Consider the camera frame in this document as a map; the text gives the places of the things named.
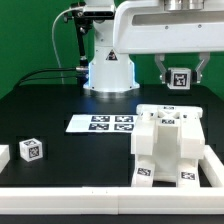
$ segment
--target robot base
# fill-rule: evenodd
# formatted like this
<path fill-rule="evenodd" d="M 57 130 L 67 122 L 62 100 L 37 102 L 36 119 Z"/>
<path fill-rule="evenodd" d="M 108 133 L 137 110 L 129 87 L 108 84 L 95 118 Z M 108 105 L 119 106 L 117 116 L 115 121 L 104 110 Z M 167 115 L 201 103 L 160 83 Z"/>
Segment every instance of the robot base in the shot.
<path fill-rule="evenodd" d="M 93 89 L 86 89 L 84 88 L 84 94 L 93 97 L 99 97 L 104 99 L 118 99 L 118 98 L 125 98 L 129 96 L 136 96 L 139 94 L 139 88 L 127 90 L 124 92 L 101 92 L 95 91 Z"/>

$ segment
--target metal bracket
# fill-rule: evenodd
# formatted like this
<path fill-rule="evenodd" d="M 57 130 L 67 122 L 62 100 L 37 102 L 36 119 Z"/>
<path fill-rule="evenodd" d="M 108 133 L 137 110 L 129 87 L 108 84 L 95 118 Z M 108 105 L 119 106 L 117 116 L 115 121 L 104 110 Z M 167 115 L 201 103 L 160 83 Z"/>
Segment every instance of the metal bracket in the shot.
<path fill-rule="evenodd" d="M 210 53 L 209 52 L 201 52 L 199 54 L 199 59 L 200 62 L 198 64 L 198 66 L 196 67 L 196 72 L 197 72 L 197 83 L 201 82 L 201 78 L 202 78 L 202 71 L 204 70 L 205 66 L 208 64 L 209 60 L 210 60 Z"/>
<path fill-rule="evenodd" d="M 155 63 L 161 72 L 160 79 L 163 84 L 166 83 L 166 71 L 167 71 L 165 66 L 162 63 L 162 61 L 164 61 L 164 60 L 165 60 L 165 54 L 156 54 L 155 55 Z"/>

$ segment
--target black and white pattern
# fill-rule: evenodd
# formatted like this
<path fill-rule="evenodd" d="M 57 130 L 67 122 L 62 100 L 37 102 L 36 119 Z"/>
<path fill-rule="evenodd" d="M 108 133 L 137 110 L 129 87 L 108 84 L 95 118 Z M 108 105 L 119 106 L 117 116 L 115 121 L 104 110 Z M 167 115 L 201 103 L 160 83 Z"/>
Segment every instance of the black and white pattern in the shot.
<path fill-rule="evenodd" d="M 143 169 L 143 168 L 138 168 L 137 174 L 143 175 L 143 176 L 150 176 L 151 175 L 151 170 Z"/>
<path fill-rule="evenodd" d="M 175 110 L 175 107 L 172 107 L 172 106 L 164 106 L 163 109 L 164 110 Z"/>
<path fill-rule="evenodd" d="M 175 124 L 175 120 L 172 120 L 172 119 L 162 119 L 162 124 Z"/>
<path fill-rule="evenodd" d="M 174 74 L 174 86 L 187 86 L 187 74 Z"/>
<path fill-rule="evenodd" d="M 115 116 L 115 122 L 134 122 L 133 116 Z"/>
<path fill-rule="evenodd" d="M 110 116 L 92 116 L 91 122 L 110 122 Z"/>
<path fill-rule="evenodd" d="M 29 148 L 29 157 L 33 158 L 33 157 L 37 157 L 40 155 L 40 150 L 39 147 L 33 147 L 33 148 Z"/>
<path fill-rule="evenodd" d="M 115 131 L 132 131 L 134 129 L 134 124 L 115 124 Z"/>
<path fill-rule="evenodd" d="M 109 124 L 102 124 L 102 123 L 91 123 L 89 125 L 89 130 L 91 131 L 107 131 L 109 130 Z"/>
<path fill-rule="evenodd" d="M 195 180 L 195 174 L 194 173 L 181 172 L 181 178 L 182 179 L 187 179 L 187 180 Z"/>
<path fill-rule="evenodd" d="M 24 142 L 24 144 L 27 146 L 30 146 L 30 145 L 35 145 L 37 143 L 34 140 L 30 140 L 30 141 Z"/>

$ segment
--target cable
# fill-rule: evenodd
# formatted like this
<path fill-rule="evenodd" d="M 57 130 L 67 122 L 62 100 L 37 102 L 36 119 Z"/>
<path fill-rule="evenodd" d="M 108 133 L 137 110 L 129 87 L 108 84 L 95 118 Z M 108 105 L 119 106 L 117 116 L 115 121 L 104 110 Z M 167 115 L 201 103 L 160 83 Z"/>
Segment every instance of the cable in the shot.
<path fill-rule="evenodd" d="M 46 69 L 41 69 L 41 70 L 37 70 L 37 71 L 33 71 L 30 72 L 26 75 L 24 75 L 15 85 L 14 85 L 14 89 L 17 88 L 22 82 L 25 82 L 25 80 L 27 80 L 27 78 L 39 74 L 39 73 L 45 73 L 45 72 L 71 72 L 71 71 L 76 71 L 76 68 L 46 68 Z"/>
<path fill-rule="evenodd" d="M 45 79 L 67 79 L 67 78 L 77 78 L 77 75 L 71 75 L 71 76 L 55 76 L 55 77 L 43 77 L 43 78 L 31 78 L 31 79 L 24 79 L 21 80 L 20 84 L 23 82 L 29 82 L 29 81 L 35 81 L 35 80 L 45 80 Z"/>
<path fill-rule="evenodd" d="M 56 56 L 56 59 L 57 59 L 57 63 L 58 63 L 58 67 L 59 68 L 62 68 L 61 66 L 61 61 L 60 61 L 60 58 L 59 58 L 59 55 L 58 55 L 58 51 L 57 51 L 57 47 L 56 47 L 56 43 L 55 43 L 55 28 L 56 28 L 56 25 L 57 25 L 57 22 L 58 20 L 61 18 L 61 16 L 63 16 L 65 13 L 68 13 L 68 12 L 72 12 L 72 11 L 76 11 L 78 9 L 81 9 L 82 7 L 78 7 L 78 8 L 69 8 L 63 12 L 61 12 L 57 17 L 56 19 L 54 20 L 54 23 L 53 23 L 53 26 L 52 26 L 52 43 L 53 43 L 53 48 L 54 48 L 54 53 L 55 53 L 55 56 Z"/>

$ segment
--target cube with marker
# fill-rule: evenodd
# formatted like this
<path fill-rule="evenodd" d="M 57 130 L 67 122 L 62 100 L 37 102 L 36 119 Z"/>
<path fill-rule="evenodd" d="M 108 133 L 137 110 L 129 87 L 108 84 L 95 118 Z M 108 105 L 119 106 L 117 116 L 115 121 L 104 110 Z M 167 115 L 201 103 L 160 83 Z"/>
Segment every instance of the cube with marker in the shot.
<path fill-rule="evenodd" d="M 43 157 L 42 143 L 35 138 L 22 141 L 19 146 L 20 156 L 27 162 Z"/>

